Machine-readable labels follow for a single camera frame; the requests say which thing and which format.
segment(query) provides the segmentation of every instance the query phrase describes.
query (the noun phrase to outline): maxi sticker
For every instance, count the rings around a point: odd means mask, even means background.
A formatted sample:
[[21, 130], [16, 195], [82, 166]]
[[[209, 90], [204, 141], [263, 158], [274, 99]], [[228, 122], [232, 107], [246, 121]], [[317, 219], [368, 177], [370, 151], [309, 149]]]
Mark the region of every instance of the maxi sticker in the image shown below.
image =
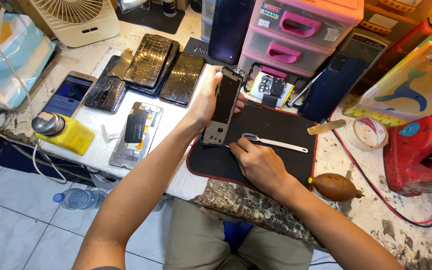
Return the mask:
[[275, 7], [273, 5], [263, 2], [259, 13], [277, 20], [279, 18], [279, 15], [281, 14], [281, 9], [279, 7]]

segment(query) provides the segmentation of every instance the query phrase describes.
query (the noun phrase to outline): red machine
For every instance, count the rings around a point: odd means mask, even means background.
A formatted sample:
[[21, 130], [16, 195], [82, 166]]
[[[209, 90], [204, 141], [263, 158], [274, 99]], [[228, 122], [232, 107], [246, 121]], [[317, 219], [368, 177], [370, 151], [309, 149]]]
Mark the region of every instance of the red machine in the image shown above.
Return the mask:
[[406, 197], [432, 193], [432, 117], [388, 129], [384, 168], [389, 189]]

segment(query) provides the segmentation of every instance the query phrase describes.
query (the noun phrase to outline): hand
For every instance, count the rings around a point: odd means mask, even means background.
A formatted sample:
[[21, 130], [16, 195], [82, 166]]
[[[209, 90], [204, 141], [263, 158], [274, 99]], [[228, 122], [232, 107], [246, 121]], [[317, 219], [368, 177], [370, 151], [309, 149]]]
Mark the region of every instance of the hand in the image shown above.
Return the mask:
[[246, 138], [229, 144], [229, 150], [236, 157], [241, 173], [262, 192], [282, 202], [302, 186], [290, 175], [283, 160], [273, 148], [252, 144]]
[[[222, 66], [213, 66], [208, 71], [206, 79], [202, 84], [201, 91], [195, 97], [191, 107], [188, 110], [185, 118], [190, 120], [194, 125], [197, 126], [198, 129], [203, 129], [208, 125], [209, 120], [213, 117], [215, 108], [216, 108], [216, 88], [219, 83], [221, 83], [221, 79], [223, 78], [223, 74], [219, 72]], [[241, 109], [244, 107], [244, 103], [242, 102], [244, 96], [242, 93], [239, 93], [237, 97], [236, 107], [234, 108], [234, 113], [239, 113]]]

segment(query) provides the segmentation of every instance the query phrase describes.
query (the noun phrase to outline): blue bristles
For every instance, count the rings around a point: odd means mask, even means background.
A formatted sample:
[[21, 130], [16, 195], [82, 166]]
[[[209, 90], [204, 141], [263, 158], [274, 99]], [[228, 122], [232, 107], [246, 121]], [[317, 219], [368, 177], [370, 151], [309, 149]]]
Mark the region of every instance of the blue bristles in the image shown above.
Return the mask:
[[251, 140], [251, 141], [255, 141], [257, 136], [252, 134], [252, 133], [243, 133], [241, 135], [241, 137], [246, 138], [246, 139]]

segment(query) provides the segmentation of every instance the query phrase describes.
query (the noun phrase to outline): khaki shorts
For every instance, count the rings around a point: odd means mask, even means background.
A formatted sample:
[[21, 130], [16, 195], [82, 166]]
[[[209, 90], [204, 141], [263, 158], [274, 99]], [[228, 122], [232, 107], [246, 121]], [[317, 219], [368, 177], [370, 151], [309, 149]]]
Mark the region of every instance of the khaki shorts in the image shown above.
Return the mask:
[[307, 270], [313, 245], [256, 226], [236, 254], [224, 242], [223, 222], [175, 199], [163, 270]]

